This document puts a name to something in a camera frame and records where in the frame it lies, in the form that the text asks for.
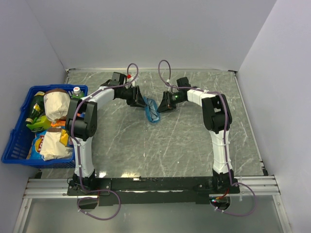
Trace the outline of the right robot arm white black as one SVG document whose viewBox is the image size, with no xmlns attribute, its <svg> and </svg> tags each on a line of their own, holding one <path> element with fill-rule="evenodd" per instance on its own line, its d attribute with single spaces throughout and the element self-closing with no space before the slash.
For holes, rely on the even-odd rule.
<svg viewBox="0 0 311 233">
<path fill-rule="evenodd" d="M 228 139 L 232 115 L 226 96 L 192 87 L 187 77 L 178 79 L 177 86 L 165 84 L 169 90 L 163 92 L 159 113 L 173 110 L 178 103 L 186 101 L 202 108 L 204 126 L 210 133 L 213 148 L 212 188 L 217 193 L 225 192 L 234 178 Z"/>
</svg>

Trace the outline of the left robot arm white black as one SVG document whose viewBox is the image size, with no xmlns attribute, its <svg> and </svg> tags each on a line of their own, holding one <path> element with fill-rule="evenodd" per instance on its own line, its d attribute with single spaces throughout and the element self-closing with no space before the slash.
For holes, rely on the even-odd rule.
<svg viewBox="0 0 311 233">
<path fill-rule="evenodd" d="M 96 189 L 95 168 L 92 162 L 92 139 L 98 125 L 98 109 L 115 100 L 125 100 L 132 107 L 145 107 L 146 103 L 138 85 L 138 75 L 114 72 L 112 78 L 96 91 L 81 98 L 71 99 L 65 128 L 69 132 L 75 155 L 73 184 L 85 195 Z"/>
</svg>

